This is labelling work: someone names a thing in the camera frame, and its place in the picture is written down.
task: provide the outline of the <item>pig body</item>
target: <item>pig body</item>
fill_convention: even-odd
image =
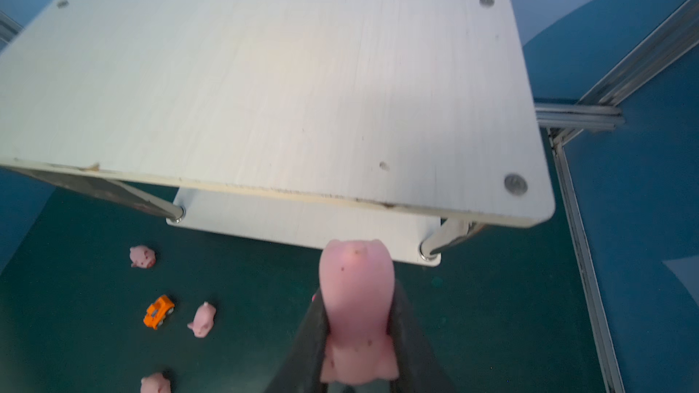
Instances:
[[[162,373],[153,373],[141,379],[141,393],[171,393],[170,380]]]
[[[204,338],[211,328],[214,328],[215,314],[216,309],[214,305],[204,302],[197,309],[197,314],[194,315],[194,321],[187,324],[187,328],[190,328],[194,332],[195,337]]]
[[[155,265],[155,252],[144,245],[131,248],[129,258],[131,258],[131,267],[150,269]]]
[[[321,382],[397,379],[387,334],[396,281],[386,246],[379,240],[332,240],[321,254],[319,277],[330,326]]]

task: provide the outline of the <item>toy pig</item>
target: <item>toy pig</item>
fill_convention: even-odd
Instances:
[[[150,269],[155,264],[155,252],[144,245],[131,248],[129,258],[131,258],[131,267]]]
[[[170,380],[162,373],[153,373],[141,379],[141,393],[171,393]]]
[[[387,334],[396,281],[386,246],[379,240],[332,240],[320,255],[319,277],[330,326],[321,382],[397,379]]]
[[[197,314],[194,315],[194,321],[187,323],[187,328],[194,331],[194,336],[197,338],[204,338],[211,328],[214,328],[214,315],[216,314],[216,309],[214,305],[208,302],[204,302],[197,310]]]

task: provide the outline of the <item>orange toy truck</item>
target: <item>orange toy truck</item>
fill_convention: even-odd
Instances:
[[[158,327],[163,324],[165,316],[172,314],[174,310],[175,304],[170,301],[169,297],[163,294],[148,307],[145,317],[143,318],[143,323],[149,328],[158,329]]]

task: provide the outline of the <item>screw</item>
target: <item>screw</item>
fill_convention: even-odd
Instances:
[[[526,180],[516,173],[505,176],[505,189],[514,196],[522,196],[527,191]]]
[[[495,4],[495,0],[479,0],[479,2],[484,8],[489,8]]]

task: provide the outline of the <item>pig leg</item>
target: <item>pig leg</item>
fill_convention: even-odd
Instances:
[[[333,339],[328,334],[325,341],[325,358],[323,359],[323,368],[320,370],[320,382],[329,384],[337,380],[337,371],[335,370],[335,358],[333,356]]]
[[[385,380],[398,379],[398,362],[396,361],[396,351],[393,346],[393,339],[386,336],[379,361],[376,363],[376,377]]]

